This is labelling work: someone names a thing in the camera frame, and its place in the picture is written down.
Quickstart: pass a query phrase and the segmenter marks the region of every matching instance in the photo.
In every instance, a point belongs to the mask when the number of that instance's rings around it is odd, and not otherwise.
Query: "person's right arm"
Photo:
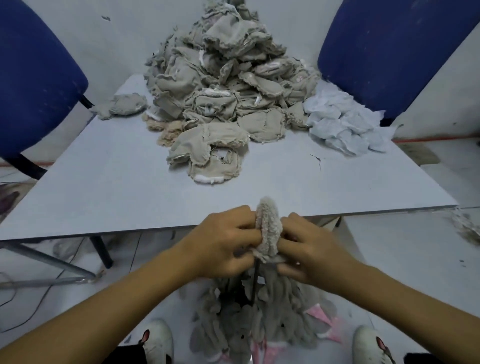
[[[480,363],[480,318],[420,293],[345,251],[335,236],[297,214],[282,218],[278,272],[338,294],[380,316],[445,363]]]

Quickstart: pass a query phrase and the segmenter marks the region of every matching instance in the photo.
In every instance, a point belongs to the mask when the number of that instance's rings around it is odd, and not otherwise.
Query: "person's left arm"
[[[231,277],[253,266],[262,240],[248,206],[209,215],[140,269],[0,350],[0,363],[101,363],[165,297],[197,277]]]

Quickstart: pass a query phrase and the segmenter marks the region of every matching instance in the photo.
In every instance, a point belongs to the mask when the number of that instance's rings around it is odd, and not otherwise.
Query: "white tabletop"
[[[118,94],[149,95],[142,75]],[[263,196],[303,216],[363,214],[457,205],[394,143],[386,154],[345,157],[308,133],[249,143],[240,176],[196,184],[187,167],[169,168],[140,115],[94,118],[0,226],[0,240],[88,235],[196,225],[207,214]]]

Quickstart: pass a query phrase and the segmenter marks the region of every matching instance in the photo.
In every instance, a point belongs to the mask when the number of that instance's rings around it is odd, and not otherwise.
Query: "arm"
[[[480,318],[362,264],[336,243],[331,232],[297,214],[282,218],[282,224],[286,239],[280,239],[278,249],[300,265],[278,265],[280,274],[343,296],[390,322],[445,363],[480,363]]]
[[[253,266],[240,247],[257,246],[255,212],[209,215],[177,245],[137,271],[0,350],[0,363],[101,363],[165,297],[196,277],[231,277]]]

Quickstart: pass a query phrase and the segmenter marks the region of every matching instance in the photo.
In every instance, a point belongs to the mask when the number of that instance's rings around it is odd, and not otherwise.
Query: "hand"
[[[337,243],[333,233],[295,213],[282,218],[282,225],[286,239],[280,238],[278,250],[291,262],[277,265],[280,274],[335,294],[349,290],[362,263]]]
[[[254,257],[246,252],[249,246],[262,242],[262,233],[255,227],[255,211],[240,206],[225,212],[210,214],[175,247],[193,261],[197,277],[233,277],[251,268]]]

